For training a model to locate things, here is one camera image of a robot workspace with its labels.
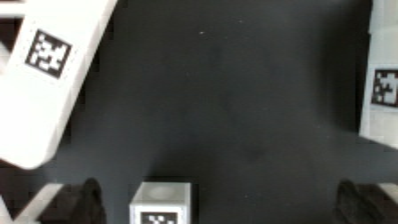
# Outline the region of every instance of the white block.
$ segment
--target white block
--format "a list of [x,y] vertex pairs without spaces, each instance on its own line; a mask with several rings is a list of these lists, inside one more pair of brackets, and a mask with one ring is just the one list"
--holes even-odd
[[129,204],[129,224],[189,224],[189,183],[141,182]]
[[10,56],[0,52],[0,159],[24,169],[54,155],[115,2],[24,3]]
[[358,135],[398,148],[398,0],[372,0]]
[[0,18],[22,17],[26,14],[26,4],[22,2],[0,3]]

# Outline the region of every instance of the dark floor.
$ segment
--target dark floor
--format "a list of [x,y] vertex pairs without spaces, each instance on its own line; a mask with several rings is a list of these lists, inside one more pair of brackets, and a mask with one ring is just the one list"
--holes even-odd
[[118,0],[56,158],[3,165],[15,211],[45,182],[102,187],[127,223],[145,177],[198,188],[200,224],[328,224],[335,186],[398,182],[356,137],[369,0]]

